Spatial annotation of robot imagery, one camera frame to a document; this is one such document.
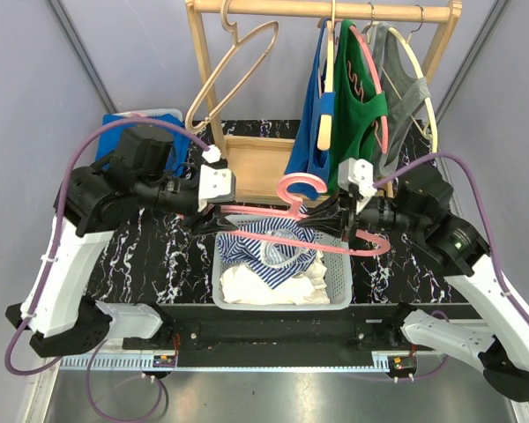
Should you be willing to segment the grey plastic laundry basket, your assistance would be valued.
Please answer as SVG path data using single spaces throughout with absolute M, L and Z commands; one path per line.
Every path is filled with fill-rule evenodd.
M 249 224 L 261 219 L 270 219 L 265 216 L 249 216 L 249 215 L 229 215 L 227 219 L 233 224 L 240 227 L 242 225 Z M 234 265 L 225 264 L 220 257 L 220 253 L 217 247 L 217 236 L 223 233 L 221 232 L 216 236 L 215 239 L 215 255 L 213 258 L 212 265 L 212 299 L 216 306 L 222 309 L 229 310 L 242 310 L 242 311 L 264 311 L 264 312 L 276 312 L 276 311 L 327 311 L 327 310 L 341 310 L 349 306 L 352 299 L 352 288 L 353 288 L 353 277 L 351 271 L 350 257 L 343 254 L 332 253 L 326 250 L 327 247 L 336 247 L 347 249 L 348 244 L 334 238 L 328 234 L 323 234 L 318 231 L 314 231 L 316 234 L 316 241 L 314 243 L 308 243 L 303 241 L 289 241 L 285 238 L 257 234 L 256 240 L 270 241 L 275 243 L 281 243 L 291 245 L 295 247 L 304 247 L 307 249 L 314 249 L 316 253 L 318 251 L 323 253 L 323 262 L 327 271 L 325 273 L 324 281 L 327 285 L 326 291 L 331 301 L 327 305 L 265 305 L 265 306 L 253 306 L 246 304 L 230 304 L 224 301 L 223 292 L 220 285 L 220 277 L 223 273 L 230 269 Z

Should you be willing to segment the blue white striped tank top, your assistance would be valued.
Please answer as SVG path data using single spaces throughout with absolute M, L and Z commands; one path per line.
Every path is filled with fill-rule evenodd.
M 300 227 L 291 219 L 261 219 L 242 225 L 239 229 L 289 241 L 316 241 L 316 234 L 312 229 Z M 314 249 L 260 241 L 231 233 L 219 234 L 216 241 L 221 260 L 225 264 L 246 264 L 272 289 L 306 271 L 317 256 Z

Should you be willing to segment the wooden clothes rack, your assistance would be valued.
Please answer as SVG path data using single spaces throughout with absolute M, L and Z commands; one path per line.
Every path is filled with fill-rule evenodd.
M 186 10 L 191 37 L 203 86 L 186 114 L 187 131 L 197 134 L 209 127 L 217 149 L 227 160 L 236 177 L 235 197 L 243 203 L 279 204 L 276 187 L 288 163 L 288 150 L 294 142 L 289 138 L 226 136 L 221 127 L 220 111 L 231 101 L 250 78 L 258 65 L 271 52 L 268 46 L 247 73 L 222 99 L 217 98 L 215 83 L 229 61 L 253 37 L 263 31 L 279 32 L 278 16 L 315 18 L 327 24 L 327 56 L 334 57 L 334 23 L 337 19 L 371 19 L 395 22 L 436 24 L 433 40 L 422 69 L 432 78 L 440 63 L 462 13 L 460 1 L 445 6 L 422 8 L 413 5 L 337 4 L 312 1 L 189 1 Z M 223 29 L 232 36 L 232 45 L 216 66 L 212 66 L 205 36 L 203 14 L 220 15 Z

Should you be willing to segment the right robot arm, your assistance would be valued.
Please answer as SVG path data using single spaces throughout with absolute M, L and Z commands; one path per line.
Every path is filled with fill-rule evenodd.
M 382 340 L 397 350 L 407 344 L 439 350 L 475 368 L 508 399 L 529 402 L 529 307 L 496 275 L 492 249 L 477 229 L 450 211 L 452 194 L 436 168 L 421 165 L 400 177 L 395 197 L 374 197 L 359 211 L 358 190 L 340 191 L 299 224 L 348 240 L 359 229 L 405 233 L 416 257 L 461 293 L 491 331 L 400 303 L 380 325 Z

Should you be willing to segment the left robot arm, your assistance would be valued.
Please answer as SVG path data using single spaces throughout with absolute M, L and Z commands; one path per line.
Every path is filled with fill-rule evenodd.
M 181 215 L 195 234 L 225 226 L 214 205 L 235 196 L 235 178 L 220 148 L 202 144 L 204 165 L 189 179 L 167 167 L 180 128 L 151 118 L 110 122 L 115 146 L 86 167 L 69 165 L 60 185 L 48 250 L 26 300 L 6 309 L 17 331 L 30 330 L 41 358 L 87 353 L 113 338 L 166 347 L 174 321 L 158 305 L 106 303 L 86 293 L 114 232 L 140 209 Z

